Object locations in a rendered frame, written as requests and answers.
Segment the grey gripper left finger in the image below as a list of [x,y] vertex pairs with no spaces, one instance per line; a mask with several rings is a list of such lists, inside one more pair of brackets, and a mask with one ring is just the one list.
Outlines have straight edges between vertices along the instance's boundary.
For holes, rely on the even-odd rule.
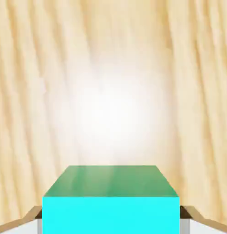
[[43,234],[42,206],[34,206],[23,218],[0,225],[0,234]]

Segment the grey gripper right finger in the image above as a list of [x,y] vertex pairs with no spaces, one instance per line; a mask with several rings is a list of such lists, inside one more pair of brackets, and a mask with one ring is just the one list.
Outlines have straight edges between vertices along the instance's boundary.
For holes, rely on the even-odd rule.
[[193,206],[180,206],[180,234],[227,234],[227,226],[204,218]]

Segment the small cyan cube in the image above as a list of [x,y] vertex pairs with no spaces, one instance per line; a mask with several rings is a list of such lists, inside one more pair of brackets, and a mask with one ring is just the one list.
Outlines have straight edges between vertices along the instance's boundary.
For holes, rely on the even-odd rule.
[[42,212],[43,234],[180,233],[180,198],[149,165],[71,165]]

